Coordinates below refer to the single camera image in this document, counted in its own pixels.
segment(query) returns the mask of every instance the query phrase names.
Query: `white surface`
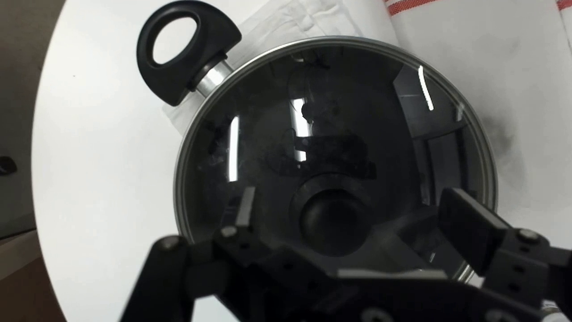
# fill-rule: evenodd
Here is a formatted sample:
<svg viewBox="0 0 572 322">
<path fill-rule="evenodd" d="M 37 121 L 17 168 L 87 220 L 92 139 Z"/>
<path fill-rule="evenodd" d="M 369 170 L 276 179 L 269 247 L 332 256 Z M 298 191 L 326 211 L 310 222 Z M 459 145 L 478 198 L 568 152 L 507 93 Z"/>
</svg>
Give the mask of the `white surface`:
<svg viewBox="0 0 572 322">
<path fill-rule="evenodd" d="M 572 55 L 553 2 L 435 0 L 391 18 L 480 118 L 498 213 L 572 247 Z"/>
<path fill-rule="evenodd" d="M 148 247 L 174 232 L 180 134 L 135 68 L 142 21 L 164 2 L 67 0 L 35 104 L 37 232 L 67 320 L 116 320 Z M 219 0 L 235 21 L 260 2 Z"/>
<path fill-rule="evenodd" d="M 178 55 L 183 46 L 192 39 L 196 30 L 196 21 L 192 18 L 178 18 L 167 23 L 157 36 L 153 46 L 153 59 L 158 64 L 164 64 Z"/>
<path fill-rule="evenodd" d="M 212 3 L 241 25 L 264 2 Z M 471 102 L 496 148 L 500 211 L 572 247 L 562 231 L 572 227 L 572 59 L 552 2 L 437 0 L 391 19 L 380 0 L 343 2 L 364 36 L 409 48 Z M 148 91 L 133 59 L 142 21 L 162 3 L 67 0 L 49 45 L 33 121 L 33 202 L 71 322 L 116 320 L 149 243 L 174 232 L 173 170 L 187 120 L 171 123 L 164 111 L 174 109 Z M 212 300 L 196 311 L 228 320 Z"/>
</svg>

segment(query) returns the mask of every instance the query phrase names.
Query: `metal rim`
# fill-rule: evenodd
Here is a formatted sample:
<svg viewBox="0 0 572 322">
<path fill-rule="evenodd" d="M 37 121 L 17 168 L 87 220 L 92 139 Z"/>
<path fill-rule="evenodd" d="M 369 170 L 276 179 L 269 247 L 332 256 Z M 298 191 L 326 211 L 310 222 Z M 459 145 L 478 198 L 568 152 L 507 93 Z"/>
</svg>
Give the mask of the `metal rim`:
<svg viewBox="0 0 572 322">
<path fill-rule="evenodd" d="M 471 111 L 469 104 L 464 100 L 464 96 L 441 73 L 437 73 L 434 68 L 430 68 L 421 59 L 410 55 L 409 52 L 403 52 L 402 48 L 382 43 L 382 41 L 366 39 L 366 37 L 350 37 L 350 36 L 312 37 L 312 39 L 300 39 L 300 41 L 285 43 L 282 46 L 271 48 L 271 50 L 250 59 L 248 62 L 241 64 L 198 107 L 198 113 L 192 118 L 189 130 L 185 132 L 183 143 L 180 147 L 176 170 L 174 170 L 174 193 L 173 193 L 174 218 L 176 218 L 176 227 L 183 236 L 187 236 L 191 241 L 194 241 L 191 227 L 189 227 L 189 220 L 187 220 L 189 218 L 187 209 L 182 202 L 183 193 L 182 193 L 180 177 L 187 170 L 185 155 L 189 154 L 191 141 L 196 134 L 194 132 L 196 120 L 200 120 L 205 113 L 208 113 L 212 107 L 212 102 L 216 102 L 230 86 L 237 84 L 242 77 L 246 77 L 255 68 L 269 62 L 273 57 L 282 55 L 287 50 L 303 50 L 303 48 L 314 48 L 314 46 L 323 46 L 323 45 L 350 45 L 353 48 L 362 48 L 362 50 L 369 50 L 369 52 L 375 52 L 380 55 L 393 57 L 394 61 L 400 61 L 407 66 L 423 66 L 428 71 L 428 75 L 432 77 L 432 80 L 435 80 L 453 100 L 457 100 L 460 104 L 462 114 L 468 120 L 466 125 L 475 134 L 475 150 L 478 155 L 478 164 L 482 164 L 482 177 L 480 177 L 480 180 L 484 182 L 482 191 L 480 191 L 482 202 L 489 209 L 496 209 L 496 170 L 494 170 L 491 150 L 489 150 L 489 145 L 487 145 L 486 136 L 482 132 L 480 121 L 478 121 L 477 114 Z M 473 275 L 471 268 L 462 261 L 459 272 L 455 274 L 455 279 L 468 281 L 471 275 Z"/>
</svg>

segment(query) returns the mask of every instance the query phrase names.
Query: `white table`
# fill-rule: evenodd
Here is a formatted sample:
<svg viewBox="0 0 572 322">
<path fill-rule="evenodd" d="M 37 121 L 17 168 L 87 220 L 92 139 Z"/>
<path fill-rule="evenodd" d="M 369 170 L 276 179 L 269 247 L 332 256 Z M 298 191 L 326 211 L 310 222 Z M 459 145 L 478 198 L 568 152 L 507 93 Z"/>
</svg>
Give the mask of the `white table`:
<svg viewBox="0 0 572 322">
<path fill-rule="evenodd" d="M 67 0 L 46 55 L 33 120 L 33 202 L 48 274 L 71 322 L 116 320 L 151 241 L 176 232 L 173 172 L 182 134 L 133 59 L 142 21 L 164 2 Z M 241 23 L 266 0 L 212 2 Z M 469 89 L 462 75 L 450 75 Z M 528 222 L 570 243 L 550 218 Z M 228 320 L 212 302 L 196 311 L 198 320 Z"/>
</svg>

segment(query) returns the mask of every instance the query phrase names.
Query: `cooking pot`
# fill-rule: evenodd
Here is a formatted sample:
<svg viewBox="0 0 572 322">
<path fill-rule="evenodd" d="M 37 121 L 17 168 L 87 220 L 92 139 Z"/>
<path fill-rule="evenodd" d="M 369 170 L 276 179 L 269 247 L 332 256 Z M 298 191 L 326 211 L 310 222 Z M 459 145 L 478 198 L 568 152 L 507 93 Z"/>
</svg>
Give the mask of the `cooking pot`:
<svg viewBox="0 0 572 322">
<path fill-rule="evenodd" d="M 167 62 L 162 27 L 196 30 Z M 494 207 L 491 154 L 468 102 L 430 66 L 364 37 L 303 39 L 232 70 L 237 27 L 216 7 L 173 2 L 137 41 L 148 87 L 169 105 L 203 104 L 185 134 L 174 204 L 182 234 L 246 225 L 326 272 L 469 270 L 435 225 L 443 188 Z"/>
</svg>

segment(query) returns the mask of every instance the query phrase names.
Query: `glass surface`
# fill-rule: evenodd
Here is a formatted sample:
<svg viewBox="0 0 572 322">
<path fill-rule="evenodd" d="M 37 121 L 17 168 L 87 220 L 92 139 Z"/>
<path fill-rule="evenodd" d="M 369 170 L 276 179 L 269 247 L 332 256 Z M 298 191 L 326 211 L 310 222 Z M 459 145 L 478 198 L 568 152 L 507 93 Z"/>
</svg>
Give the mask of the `glass surface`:
<svg viewBox="0 0 572 322">
<path fill-rule="evenodd" d="M 325 270 L 459 275 L 435 225 L 446 186 L 493 207 L 487 148 L 459 95 L 394 48 L 314 41 L 207 100 L 180 155 L 178 223 L 194 241 L 248 223 Z"/>
</svg>

